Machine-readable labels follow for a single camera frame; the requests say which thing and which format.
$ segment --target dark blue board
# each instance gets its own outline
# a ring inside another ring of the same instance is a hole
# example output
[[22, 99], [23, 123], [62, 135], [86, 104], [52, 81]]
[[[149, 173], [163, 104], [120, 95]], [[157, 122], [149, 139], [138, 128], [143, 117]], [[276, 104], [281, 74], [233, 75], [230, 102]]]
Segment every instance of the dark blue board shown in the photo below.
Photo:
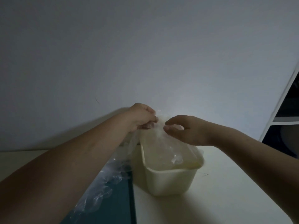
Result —
[[118, 184], [107, 184], [112, 195], [103, 199], [98, 211], [82, 214], [77, 222], [67, 215], [60, 224], [136, 224], [132, 173], [129, 176], [130, 179]]

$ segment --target person's right arm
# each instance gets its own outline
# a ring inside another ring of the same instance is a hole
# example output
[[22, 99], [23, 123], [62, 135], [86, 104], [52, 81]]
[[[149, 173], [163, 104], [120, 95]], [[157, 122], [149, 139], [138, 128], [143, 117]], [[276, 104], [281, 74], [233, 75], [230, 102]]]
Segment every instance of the person's right arm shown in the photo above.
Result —
[[[184, 130], [171, 125], [179, 124]], [[299, 223], [299, 160], [242, 132], [197, 117], [179, 115], [164, 130], [191, 145], [211, 145], [228, 155], [292, 219]]]

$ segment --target white table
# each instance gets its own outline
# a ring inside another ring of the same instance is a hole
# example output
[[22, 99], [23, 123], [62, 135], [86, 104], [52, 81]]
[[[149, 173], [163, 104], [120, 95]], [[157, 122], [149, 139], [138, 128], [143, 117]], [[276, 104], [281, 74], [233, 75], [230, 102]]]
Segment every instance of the white table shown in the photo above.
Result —
[[[140, 150], [136, 149], [133, 182], [138, 224], [292, 223], [230, 158], [215, 147], [201, 149], [206, 162], [189, 191], [167, 197], [148, 194]], [[44, 152], [0, 153], [0, 180]]]

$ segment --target clear plastic bag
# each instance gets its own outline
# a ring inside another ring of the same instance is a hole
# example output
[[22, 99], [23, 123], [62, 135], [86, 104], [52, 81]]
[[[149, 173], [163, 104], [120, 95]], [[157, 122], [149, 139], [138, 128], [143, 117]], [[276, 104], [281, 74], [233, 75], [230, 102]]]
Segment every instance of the clear plastic bag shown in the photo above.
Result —
[[142, 131], [140, 142], [143, 145], [146, 166], [153, 170], [193, 169], [202, 166], [204, 159], [197, 147], [166, 134], [163, 126], [168, 119], [159, 116], [159, 121], [153, 128]]
[[125, 143], [116, 149], [110, 160], [104, 165], [80, 198], [73, 211], [69, 213], [70, 219], [77, 222], [81, 214], [97, 211], [102, 200], [112, 194], [112, 189], [106, 185], [108, 182], [118, 184], [120, 181], [128, 179], [127, 172], [132, 170], [132, 152], [139, 142], [139, 135], [139, 131], [134, 132], [129, 143]]

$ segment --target white shelf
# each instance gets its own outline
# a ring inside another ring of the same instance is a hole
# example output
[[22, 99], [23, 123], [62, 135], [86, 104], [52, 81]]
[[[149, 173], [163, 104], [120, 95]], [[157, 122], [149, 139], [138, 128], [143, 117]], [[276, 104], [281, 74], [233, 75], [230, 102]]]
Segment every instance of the white shelf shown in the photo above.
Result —
[[271, 125], [299, 125], [299, 117], [275, 117]]

